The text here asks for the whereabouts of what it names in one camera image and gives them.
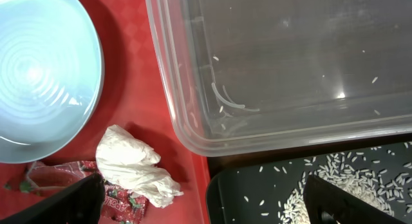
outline crumpled white tissue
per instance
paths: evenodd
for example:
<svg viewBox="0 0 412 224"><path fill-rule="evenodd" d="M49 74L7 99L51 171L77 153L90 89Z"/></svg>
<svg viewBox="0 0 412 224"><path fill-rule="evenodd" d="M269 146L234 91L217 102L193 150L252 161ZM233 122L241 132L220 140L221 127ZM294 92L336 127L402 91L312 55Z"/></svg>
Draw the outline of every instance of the crumpled white tissue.
<svg viewBox="0 0 412 224"><path fill-rule="evenodd" d="M133 191L134 197L143 195L155 207L164 208L183 192L165 169L154 166L159 161L153 148L117 125L108 127L97 146L97 167L104 179Z"/></svg>

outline clear plastic container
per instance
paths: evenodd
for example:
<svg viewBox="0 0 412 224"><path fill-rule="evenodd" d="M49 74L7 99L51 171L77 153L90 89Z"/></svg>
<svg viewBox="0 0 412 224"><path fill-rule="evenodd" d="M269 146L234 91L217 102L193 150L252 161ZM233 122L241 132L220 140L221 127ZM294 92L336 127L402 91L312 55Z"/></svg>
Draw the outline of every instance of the clear plastic container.
<svg viewBox="0 0 412 224"><path fill-rule="evenodd" d="M146 0L173 126L204 156L412 131L412 0Z"/></svg>

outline red tablecloth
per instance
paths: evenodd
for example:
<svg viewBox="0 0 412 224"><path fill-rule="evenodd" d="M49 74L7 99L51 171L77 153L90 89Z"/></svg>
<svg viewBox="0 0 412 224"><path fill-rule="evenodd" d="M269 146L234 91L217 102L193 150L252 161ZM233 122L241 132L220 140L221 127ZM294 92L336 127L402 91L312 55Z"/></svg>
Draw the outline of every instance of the red tablecloth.
<svg viewBox="0 0 412 224"><path fill-rule="evenodd" d="M145 0L80 0L89 12L102 43L105 80L97 110L80 134L64 149L44 160L58 164L93 160L107 126L118 124L162 156L185 195L165 209L149 205L143 224L207 223L205 190L209 182L206 160L178 141L171 125L147 18ZM0 164L0 185L23 165ZM0 189L0 219L42 198Z"/></svg>

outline light blue plate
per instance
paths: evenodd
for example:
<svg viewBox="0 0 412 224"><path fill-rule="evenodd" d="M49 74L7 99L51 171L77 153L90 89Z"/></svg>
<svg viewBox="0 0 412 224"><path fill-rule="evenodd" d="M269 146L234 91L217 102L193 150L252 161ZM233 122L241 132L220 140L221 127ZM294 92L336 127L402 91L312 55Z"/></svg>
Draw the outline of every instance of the light blue plate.
<svg viewBox="0 0 412 224"><path fill-rule="evenodd" d="M31 162L86 124L103 85L96 30L78 0L0 0L0 162Z"/></svg>

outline red wrapper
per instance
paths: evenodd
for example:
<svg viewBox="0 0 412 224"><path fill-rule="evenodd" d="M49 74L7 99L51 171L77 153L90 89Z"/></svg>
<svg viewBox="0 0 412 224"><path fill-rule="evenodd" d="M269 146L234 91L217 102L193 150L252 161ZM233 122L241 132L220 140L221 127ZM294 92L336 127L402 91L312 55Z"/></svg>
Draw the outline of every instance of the red wrapper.
<svg viewBox="0 0 412 224"><path fill-rule="evenodd" d="M99 173L96 162L80 161L56 166L34 162L28 164L25 175L16 175L5 188L51 196L93 173ZM119 223L139 224L144 216L147 199L143 196L132 198L130 191L107 181L104 185L106 197L100 215Z"/></svg>

